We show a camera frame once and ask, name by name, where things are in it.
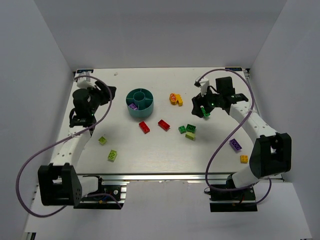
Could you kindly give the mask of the yellow lego brick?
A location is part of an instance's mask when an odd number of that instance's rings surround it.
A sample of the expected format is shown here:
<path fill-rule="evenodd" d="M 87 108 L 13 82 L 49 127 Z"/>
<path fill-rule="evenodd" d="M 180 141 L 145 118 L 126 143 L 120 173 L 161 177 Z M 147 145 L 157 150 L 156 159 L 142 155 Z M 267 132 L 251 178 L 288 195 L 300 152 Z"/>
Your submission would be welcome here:
<path fill-rule="evenodd" d="M 247 155 L 241 155 L 240 156 L 240 162 L 242 164 L 247 164 L 249 162 L 249 157 Z"/>

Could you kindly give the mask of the red lego brick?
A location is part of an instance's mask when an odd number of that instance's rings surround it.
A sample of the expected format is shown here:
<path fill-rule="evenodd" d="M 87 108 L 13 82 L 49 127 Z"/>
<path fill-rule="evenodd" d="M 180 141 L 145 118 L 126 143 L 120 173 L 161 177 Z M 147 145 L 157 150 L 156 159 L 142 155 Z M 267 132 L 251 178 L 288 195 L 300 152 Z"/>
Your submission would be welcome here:
<path fill-rule="evenodd" d="M 170 125 L 167 122 L 165 122 L 163 119 L 161 119 L 158 122 L 158 125 L 165 131 L 168 131 L 170 129 Z"/>
<path fill-rule="evenodd" d="M 147 134 L 150 132 L 150 128 L 148 127 L 148 125 L 144 121 L 141 121 L 138 125 L 144 134 Z"/>

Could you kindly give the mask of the dark green lego brick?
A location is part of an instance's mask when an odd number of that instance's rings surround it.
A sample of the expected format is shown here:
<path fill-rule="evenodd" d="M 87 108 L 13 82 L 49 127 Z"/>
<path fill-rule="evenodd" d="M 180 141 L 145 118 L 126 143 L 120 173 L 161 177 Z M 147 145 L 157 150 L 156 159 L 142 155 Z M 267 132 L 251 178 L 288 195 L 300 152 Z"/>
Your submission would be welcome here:
<path fill-rule="evenodd" d="M 196 132 L 196 126 L 192 124 L 187 124 L 186 131 L 194 134 Z"/>

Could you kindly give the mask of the right red lego brick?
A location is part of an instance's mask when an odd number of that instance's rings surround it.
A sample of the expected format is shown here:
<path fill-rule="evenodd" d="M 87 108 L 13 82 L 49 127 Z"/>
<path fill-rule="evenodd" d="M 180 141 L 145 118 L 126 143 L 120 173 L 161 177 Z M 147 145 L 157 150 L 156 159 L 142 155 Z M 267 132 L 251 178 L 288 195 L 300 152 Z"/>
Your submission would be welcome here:
<path fill-rule="evenodd" d="M 168 131 L 170 129 L 170 125 L 167 122 L 165 122 L 163 119 L 161 119 L 158 122 L 158 125 L 165 131 Z"/>

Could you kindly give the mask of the left blue corner label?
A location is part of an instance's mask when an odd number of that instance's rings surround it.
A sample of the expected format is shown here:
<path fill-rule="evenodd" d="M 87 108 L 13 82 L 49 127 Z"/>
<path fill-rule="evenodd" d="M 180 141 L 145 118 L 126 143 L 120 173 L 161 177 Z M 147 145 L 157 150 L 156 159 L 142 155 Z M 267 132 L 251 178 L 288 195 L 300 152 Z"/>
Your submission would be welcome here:
<path fill-rule="evenodd" d="M 78 69 L 76 71 L 76 74 L 82 74 L 82 73 L 93 73 L 94 70 L 93 69 Z"/>

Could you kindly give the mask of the small lime lego brick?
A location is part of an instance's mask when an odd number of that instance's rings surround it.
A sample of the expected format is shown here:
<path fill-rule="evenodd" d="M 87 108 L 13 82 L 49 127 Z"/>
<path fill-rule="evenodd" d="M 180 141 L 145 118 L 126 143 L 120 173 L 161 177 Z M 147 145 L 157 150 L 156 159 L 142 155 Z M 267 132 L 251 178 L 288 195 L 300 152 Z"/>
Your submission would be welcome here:
<path fill-rule="evenodd" d="M 101 144 L 101 145 L 105 145 L 107 143 L 107 139 L 104 137 L 104 136 L 101 136 L 99 139 L 98 139 L 98 142 Z"/>

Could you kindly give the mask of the blue corner label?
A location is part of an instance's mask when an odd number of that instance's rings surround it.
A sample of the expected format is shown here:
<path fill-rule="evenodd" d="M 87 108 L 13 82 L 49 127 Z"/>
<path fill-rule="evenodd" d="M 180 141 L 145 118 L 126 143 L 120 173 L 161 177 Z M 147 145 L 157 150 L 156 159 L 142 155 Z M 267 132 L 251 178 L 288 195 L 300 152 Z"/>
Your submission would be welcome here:
<path fill-rule="evenodd" d="M 93 69 L 78 69 L 76 71 L 76 74 L 82 74 L 82 73 L 93 73 L 94 70 Z"/>
<path fill-rule="evenodd" d="M 225 70 L 231 70 L 231 71 L 234 71 L 234 72 L 242 72 L 243 69 L 241 67 L 225 67 L 224 68 Z"/>

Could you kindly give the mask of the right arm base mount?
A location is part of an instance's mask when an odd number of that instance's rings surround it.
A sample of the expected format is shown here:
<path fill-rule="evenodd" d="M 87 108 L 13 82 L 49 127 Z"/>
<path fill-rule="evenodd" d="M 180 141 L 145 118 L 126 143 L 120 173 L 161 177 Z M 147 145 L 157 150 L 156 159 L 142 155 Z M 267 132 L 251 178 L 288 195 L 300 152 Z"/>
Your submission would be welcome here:
<path fill-rule="evenodd" d="M 206 187 L 211 213 L 257 212 L 256 195 L 253 187 L 238 191 L 216 191 Z"/>

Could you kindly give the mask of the small green lego brick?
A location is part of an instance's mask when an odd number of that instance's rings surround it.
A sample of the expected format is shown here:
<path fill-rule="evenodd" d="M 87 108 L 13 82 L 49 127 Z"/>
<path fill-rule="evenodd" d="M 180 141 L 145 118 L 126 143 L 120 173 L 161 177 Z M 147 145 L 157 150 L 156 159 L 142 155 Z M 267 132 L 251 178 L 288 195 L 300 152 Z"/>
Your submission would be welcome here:
<path fill-rule="evenodd" d="M 179 126 L 178 131 L 180 134 L 184 134 L 187 132 L 186 127 L 184 125 Z"/>

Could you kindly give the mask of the thin green lego piece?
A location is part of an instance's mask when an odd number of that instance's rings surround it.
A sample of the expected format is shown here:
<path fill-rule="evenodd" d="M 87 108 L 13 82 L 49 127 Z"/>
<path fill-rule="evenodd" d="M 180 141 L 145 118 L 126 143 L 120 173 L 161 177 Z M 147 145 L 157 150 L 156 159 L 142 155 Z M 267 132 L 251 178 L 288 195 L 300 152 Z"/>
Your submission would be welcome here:
<path fill-rule="evenodd" d="M 203 118 L 207 119 L 211 114 L 209 112 L 206 112 L 205 108 L 203 106 L 200 107 L 202 114 L 203 114 Z"/>

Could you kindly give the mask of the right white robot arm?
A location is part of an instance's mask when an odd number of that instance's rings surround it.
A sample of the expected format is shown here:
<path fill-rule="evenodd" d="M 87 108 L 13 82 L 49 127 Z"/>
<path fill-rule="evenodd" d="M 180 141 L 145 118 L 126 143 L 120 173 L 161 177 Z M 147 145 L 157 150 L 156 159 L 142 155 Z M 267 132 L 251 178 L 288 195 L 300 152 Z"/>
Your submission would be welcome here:
<path fill-rule="evenodd" d="M 229 176 L 228 189 L 244 189 L 260 179 L 289 172 L 292 167 L 292 138 L 270 127 L 251 109 L 251 101 L 236 93 L 231 77 L 215 80 L 213 93 L 207 78 L 197 80 L 200 93 L 192 98 L 192 115 L 203 118 L 215 108 L 221 108 L 236 120 L 253 143 L 248 166 Z"/>

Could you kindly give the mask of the pale green sloped lego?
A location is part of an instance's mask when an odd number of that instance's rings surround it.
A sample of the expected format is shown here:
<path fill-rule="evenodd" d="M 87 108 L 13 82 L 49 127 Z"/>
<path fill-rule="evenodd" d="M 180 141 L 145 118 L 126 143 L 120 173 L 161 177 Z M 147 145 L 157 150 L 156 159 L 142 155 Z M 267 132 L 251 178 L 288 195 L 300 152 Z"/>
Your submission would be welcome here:
<path fill-rule="evenodd" d="M 196 135 L 192 132 L 186 132 L 185 133 L 185 137 L 190 139 L 190 140 L 194 140 L 196 138 Z"/>

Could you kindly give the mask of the purple lego brick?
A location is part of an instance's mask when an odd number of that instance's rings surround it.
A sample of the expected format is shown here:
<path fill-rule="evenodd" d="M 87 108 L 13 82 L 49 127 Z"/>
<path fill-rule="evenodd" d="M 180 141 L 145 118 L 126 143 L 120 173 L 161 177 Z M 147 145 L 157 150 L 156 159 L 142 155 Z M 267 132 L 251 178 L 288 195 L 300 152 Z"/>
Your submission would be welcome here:
<path fill-rule="evenodd" d="M 242 150 L 241 145 L 238 143 L 238 141 L 237 141 L 235 138 L 233 138 L 233 139 L 231 139 L 231 140 L 229 141 L 229 145 L 232 147 L 232 149 L 233 149 L 236 153 Z"/>
<path fill-rule="evenodd" d="M 134 110 L 134 111 L 138 111 L 139 110 L 139 108 L 134 103 L 129 104 L 128 108 L 131 109 L 131 110 Z"/>

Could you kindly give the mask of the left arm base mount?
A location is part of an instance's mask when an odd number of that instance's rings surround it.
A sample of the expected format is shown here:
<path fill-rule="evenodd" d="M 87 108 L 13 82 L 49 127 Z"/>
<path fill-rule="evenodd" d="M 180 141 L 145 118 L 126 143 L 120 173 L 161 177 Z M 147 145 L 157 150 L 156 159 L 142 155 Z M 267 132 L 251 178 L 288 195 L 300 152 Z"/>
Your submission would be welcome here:
<path fill-rule="evenodd" d="M 124 183 L 102 183 L 100 190 L 83 197 L 74 209 L 120 210 L 126 199 L 127 185 Z"/>

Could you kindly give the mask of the right blue corner label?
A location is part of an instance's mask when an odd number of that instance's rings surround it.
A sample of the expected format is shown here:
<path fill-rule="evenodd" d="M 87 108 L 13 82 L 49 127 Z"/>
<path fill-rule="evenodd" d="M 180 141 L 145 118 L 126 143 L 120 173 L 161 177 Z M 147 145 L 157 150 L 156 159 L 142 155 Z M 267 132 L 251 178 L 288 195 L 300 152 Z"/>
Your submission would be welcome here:
<path fill-rule="evenodd" d="M 225 70 L 231 70 L 231 71 L 234 71 L 234 72 L 242 72 L 243 69 L 241 67 L 225 67 L 224 68 Z"/>

